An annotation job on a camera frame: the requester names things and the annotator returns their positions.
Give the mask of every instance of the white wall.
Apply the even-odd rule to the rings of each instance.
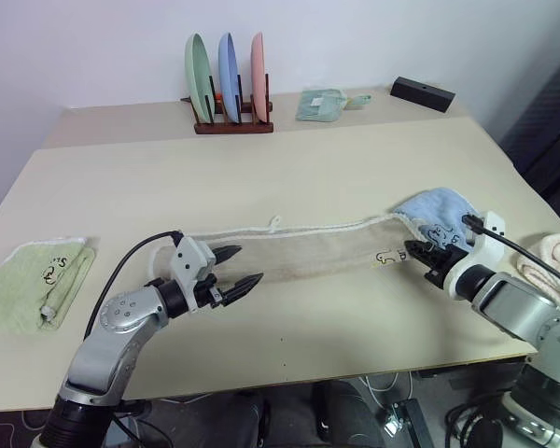
[[[259,30],[273,92],[403,75],[496,139],[560,64],[560,0],[0,0],[0,201],[63,106],[178,99],[191,33],[246,63]]]

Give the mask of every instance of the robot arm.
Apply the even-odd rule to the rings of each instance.
[[[226,306],[259,282],[262,273],[249,275],[228,291],[216,288],[214,265],[239,250],[239,246],[225,246],[212,251],[203,242],[182,237],[170,262],[172,280],[157,279],[109,299],[78,348],[48,422],[32,447],[102,446],[145,343],[170,319],[208,304]]]
[[[503,446],[512,446],[508,443],[514,432],[524,436],[526,444],[521,446],[560,448],[560,308],[522,280],[477,263],[474,258],[485,259],[481,250],[468,254],[454,245],[440,249],[419,241],[405,244],[415,259],[430,268],[427,280],[451,297],[470,301],[475,312],[538,349],[526,359],[514,388],[501,401]]]

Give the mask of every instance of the table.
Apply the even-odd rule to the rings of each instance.
[[[155,140],[142,129],[143,141],[111,143],[123,139],[123,130],[98,130],[93,137],[78,132],[67,145],[63,136],[72,125],[63,117],[69,130],[57,128],[0,206],[0,262],[21,243],[61,235],[89,236],[97,257],[58,331],[0,334],[0,410],[52,405],[106,278],[132,245],[158,231],[266,225],[274,215],[286,226],[337,224],[386,213],[420,190],[446,186],[479,210],[500,213],[507,235],[521,244],[560,232],[552,209],[455,105],[443,115],[386,94],[377,101],[396,115],[409,110],[414,119],[311,129],[298,123],[282,131],[290,117],[278,112],[273,119],[280,132],[272,134]],[[280,111],[282,101],[276,104]],[[345,114],[363,118],[372,110]],[[103,121],[107,114],[100,114]],[[136,129],[129,133],[137,137]],[[93,141],[79,143],[84,139]],[[132,258],[112,294],[149,280],[147,253]],[[501,268],[513,272],[509,256]],[[228,308],[181,316],[145,347],[125,397],[423,369],[533,351],[467,302],[447,299],[423,279],[424,271],[409,261],[264,284]]]

